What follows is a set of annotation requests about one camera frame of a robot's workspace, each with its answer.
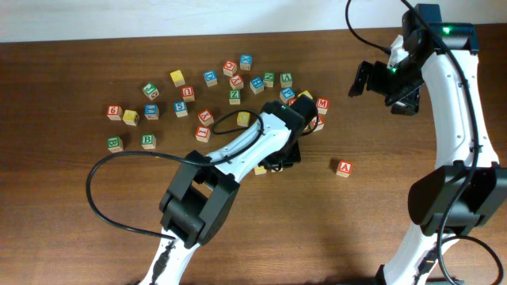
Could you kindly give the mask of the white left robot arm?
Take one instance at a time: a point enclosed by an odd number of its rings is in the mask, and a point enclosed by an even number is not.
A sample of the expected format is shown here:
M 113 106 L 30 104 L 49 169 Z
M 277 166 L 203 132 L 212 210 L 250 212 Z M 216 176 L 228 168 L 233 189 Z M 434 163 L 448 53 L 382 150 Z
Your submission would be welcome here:
M 188 154 L 162 197 L 164 237 L 143 278 L 144 284 L 177 284 L 195 251 L 225 223 L 241 180 L 257 166 L 278 172 L 300 162 L 298 139 L 318 114 L 306 95 L 291 105 L 267 102 L 259 119 L 223 148 Z

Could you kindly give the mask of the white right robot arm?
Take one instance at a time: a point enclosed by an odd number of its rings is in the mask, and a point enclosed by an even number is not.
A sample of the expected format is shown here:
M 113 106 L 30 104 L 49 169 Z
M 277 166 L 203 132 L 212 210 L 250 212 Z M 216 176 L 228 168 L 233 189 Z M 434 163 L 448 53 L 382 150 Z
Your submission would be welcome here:
M 359 65 L 349 96 L 382 95 L 394 114 L 417 114 L 426 87 L 436 130 L 435 169 L 409 192 L 411 224 L 376 284 L 427 284 L 444 253 L 485 225 L 506 199 L 506 170 L 489 139 L 478 92 L 478 39 L 445 23 L 436 4 L 409 6 L 387 63 Z

